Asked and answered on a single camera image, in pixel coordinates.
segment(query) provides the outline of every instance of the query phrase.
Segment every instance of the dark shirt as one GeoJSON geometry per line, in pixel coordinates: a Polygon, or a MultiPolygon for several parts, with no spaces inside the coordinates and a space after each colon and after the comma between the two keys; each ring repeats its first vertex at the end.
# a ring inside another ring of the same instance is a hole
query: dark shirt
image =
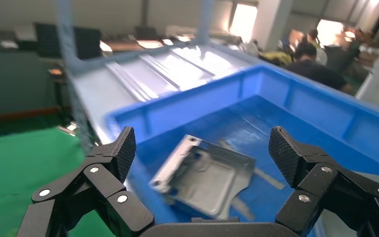
{"type": "Polygon", "coordinates": [[[340,90],[347,84],[341,75],[337,74],[326,66],[320,65],[310,60],[294,62],[285,67],[285,69],[337,90],[340,90]]]}

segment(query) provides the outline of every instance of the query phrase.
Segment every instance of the window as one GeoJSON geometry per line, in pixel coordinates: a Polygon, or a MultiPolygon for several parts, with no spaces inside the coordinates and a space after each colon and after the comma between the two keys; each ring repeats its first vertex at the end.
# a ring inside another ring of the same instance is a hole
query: window
{"type": "Polygon", "coordinates": [[[254,6],[238,4],[230,32],[235,36],[242,37],[244,42],[250,41],[257,12],[258,10],[254,6]]]}
{"type": "Polygon", "coordinates": [[[319,40],[322,46],[331,45],[336,40],[336,35],[340,34],[343,24],[336,21],[321,20],[317,26],[319,40]]]}

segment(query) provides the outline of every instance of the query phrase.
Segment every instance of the green floor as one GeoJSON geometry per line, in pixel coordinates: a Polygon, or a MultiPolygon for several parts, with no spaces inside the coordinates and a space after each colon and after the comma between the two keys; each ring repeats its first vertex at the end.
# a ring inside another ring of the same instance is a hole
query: green floor
{"type": "MultiPolygon", "coordinates": [[[[7,124],[11,129],[9,133],[45,126],[47,125],[35,119],[7,124]]],[[[3,132],[4,128],[0,127],[0,134],[3,132]]],[[[31,195],[36,189],[75,169],[83,159],[84,154],[77,137],[57,128],[1,136],[0,237],[16,236],[25,210],[31,204],[31,195]]],[[[70,236],[113,235],[99,216],[91,212],[70,231],[70,236]]]]}

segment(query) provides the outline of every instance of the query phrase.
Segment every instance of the person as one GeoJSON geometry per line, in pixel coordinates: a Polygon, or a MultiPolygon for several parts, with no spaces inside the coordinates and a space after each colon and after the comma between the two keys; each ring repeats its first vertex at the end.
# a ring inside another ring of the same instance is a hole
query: person
{"type": "Polygon", "coordinates": [[[320,40],[319,40],[319,32],[317,29],[314,29],[314,30],[311,30],[305,37],[305,39],[303,40],[303,42],[309,42],[310,44],[312,44],[313,46],[315,46],[316,48],[321,48],[320,47],[320,40]]]}
{"type": "Polygon", "coordinates": [[[302,42],[294,53],[294,62],[286,70],[317,81],[334,89],[352,94],[352,87],[331,69],[316,63],[317,49],[309,42],[302,42]]]}

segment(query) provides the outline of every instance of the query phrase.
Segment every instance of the blue plastic bin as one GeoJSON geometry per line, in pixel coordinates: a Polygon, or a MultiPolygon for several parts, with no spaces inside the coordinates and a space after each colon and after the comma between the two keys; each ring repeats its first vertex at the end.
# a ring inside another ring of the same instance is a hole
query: blue plastic bin
{"type": "MultiPolygon", "coordinates": [[[[285,182],[267,149],[271,128],[280,125],[295,139],[322,147],[344,167],[379,175],[379,107],[268,65],[113,112],[107,125],[113,138],[122,126],[134,127],[138,151],[127,185],[157,223],[189,220],[148,185],[185,134],[216,144],[225,139],[285,182]]],[[[277,190],[254,175],[239,197],[255,221],[273,222],[292,191],[277,190]]],[[[230,215],[247,221],[235,210],[230,215]]]]}

